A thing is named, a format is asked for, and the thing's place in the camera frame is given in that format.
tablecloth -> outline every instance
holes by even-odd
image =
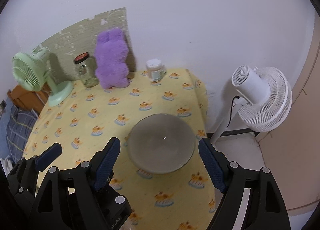
[[[205,86],[186,69],[170,69],[160,82],[151,83],[146,72],[131,73],[127,88],[85,88],[74,82],[70,96],[55,107],[45,105],[24,156],[40,155],[50,145],[62,145],[52,163],[60,170],[89,161],[110,137],[121,142],[110,185],[126,196],[133,209],[130,221],[137,230],[203,229],[215,211],[214,187],[198,152],[205,137]],[[193,129],[196,148],[189,162],[176,172],[153,175],[134,166],[126,140],[132,127],[156,113],[181,117]],[[38,185],[45,173],[39,174]]]

desk fan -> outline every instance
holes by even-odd
[[[233,98],[230,117],[220,123],[211,143],[217,141],[236,113],[256,132],[271,131],[286,119],[292,104],[292,92],[281,71],[274,67],[252,70],[243,65],[233,73],[231,82],[242,97]]]
[[[70,81],[56,85],[46,65],[48,58],[46,48],[34,49],[31,55],[19,52],[12,59],[12,73],[27,91],[41,91],[44,83],[47,83],[51,88],[49,106],[56,106],[68,97],[73,85]]]

blue textured rubber pad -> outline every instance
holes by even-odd
[[[199,141],[199,154],[214,187],[224,193],[227,190],[227,186],[224,183],[223,171],[204,140]]]
[[[110,147],[107,154],[102,159],[97,171],[96,179],[93,184],[93,187],[96,191],[99,191],[100,188],[104,187],[107,183],[107,179],[110,176],[113,165],[116,162],[116,159],[120,153],[120,141],[115,139],[112,146]]]
[[[36,159],[36,171],[44,171],[62,153],[59,143],[54,143]]]

white jar lid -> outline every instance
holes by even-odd
[[[159,59],[150,59],[147,61],[148,68],[161,68],[162,62]]]

white plastic jar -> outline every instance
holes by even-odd
[[[151,82],[160,81],[166,73],[165,67],[159,59],[148,60],[146,68]]]

